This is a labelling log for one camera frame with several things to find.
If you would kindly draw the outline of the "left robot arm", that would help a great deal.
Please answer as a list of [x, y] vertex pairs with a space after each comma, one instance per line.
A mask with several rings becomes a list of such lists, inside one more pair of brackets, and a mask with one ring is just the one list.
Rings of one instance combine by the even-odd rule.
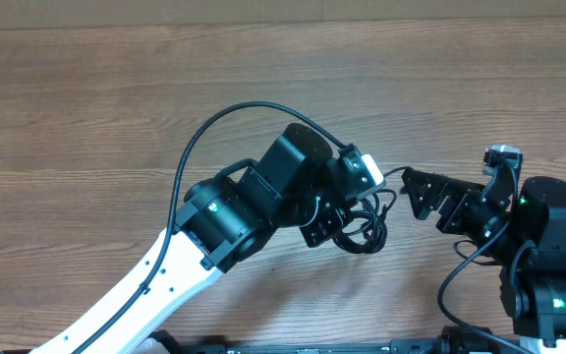
[[280, 228], [297, 227], [315, 247], [352, 219], [380, 185], [369, 155], [333, 151], [315, 130], [291, 123], [259, 160], [247, 158], [192, 186], [144, 257], [39, 353], [133, 353], [179, 307]]

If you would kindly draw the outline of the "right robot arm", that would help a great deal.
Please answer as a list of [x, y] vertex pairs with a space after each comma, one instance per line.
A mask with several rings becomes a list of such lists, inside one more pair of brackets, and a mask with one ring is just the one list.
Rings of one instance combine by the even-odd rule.
[[467, 236], [476, 256], [500, 266], [500, 300], [519, 340], [452, 316], [434, 353], [566, 353], [566, 182], [544, 176], [520, 184], [499, 164], [487, 185], [405, 169], [415, 218], [439, 212], [437, 229]]

